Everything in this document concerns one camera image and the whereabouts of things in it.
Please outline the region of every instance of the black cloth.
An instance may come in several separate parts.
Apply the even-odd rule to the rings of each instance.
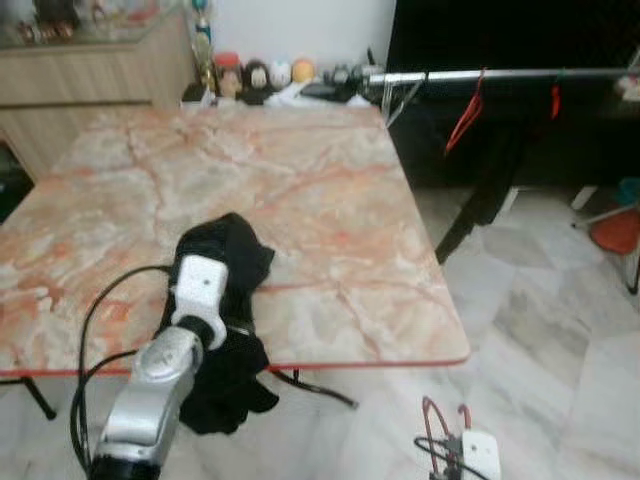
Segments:
[[[269,275],[274,251],[261,245],[251,225],[236,213],[198,225],[185,232],[176,247],[169,278],[169,293],[160,330],[171,325],[180,262],[197,254],[226,264],[229,277],[220,302],[220,317],[250,335],[227,329],[227,339],[215,351],[207,351],[195,377],[193,390],[182,404],[180,420],[198,434],[233,433],[249,411],[262,413],[278,403],[257,380],[269,364],[260,339],[253,334],[251,294]]]

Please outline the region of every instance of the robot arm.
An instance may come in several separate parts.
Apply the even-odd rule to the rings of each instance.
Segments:
[[[226,328],[219,305],[227,267],[199,255],[183,258],[172,325],[136,354],[96,447],[90,480],[155,480],[169,452],[180,406],[193,388],[206,349]]]

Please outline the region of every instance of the marble table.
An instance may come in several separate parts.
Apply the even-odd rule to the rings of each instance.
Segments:
[[[169,263],[182,232],[230,211],[276,251],[253,297],[274,369],[469,355],[375,109],[142,109],[100,116],[2,225],[0,376],[72,373],[100,290]],[[88,364],[148,340],[165,292],[154,272],[118,287],[90,329]]]

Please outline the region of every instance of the wooden cabinet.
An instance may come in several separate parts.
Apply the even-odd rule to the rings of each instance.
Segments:
[[[177,108],[193,81],[180,6],[130,41],[0,50],[0,131],[37,182],[98,112]]]

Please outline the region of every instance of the tiled floor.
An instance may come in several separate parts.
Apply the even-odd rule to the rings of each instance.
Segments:
[[[434,241],[460,192],[418,192]],[[179,430],[162,478],[419,479],[412,444],[422,395],[459,429],[467,403],[492,432],[507,480],[640,478],[640,312],[615,262],[570,227],[569,198],[521,194],[494,225],[474,230],[445,265],[473,355],[440,369],[318,372],[310,379],[358,398],[356,412],[265,383],[280,405],[231,437]],[[63,412],[46,422],[20,387],[0,390],[0,479],[80,479],[67,433],[72,382],[40,381]],[[97,433],[119,379],[91,390]]]

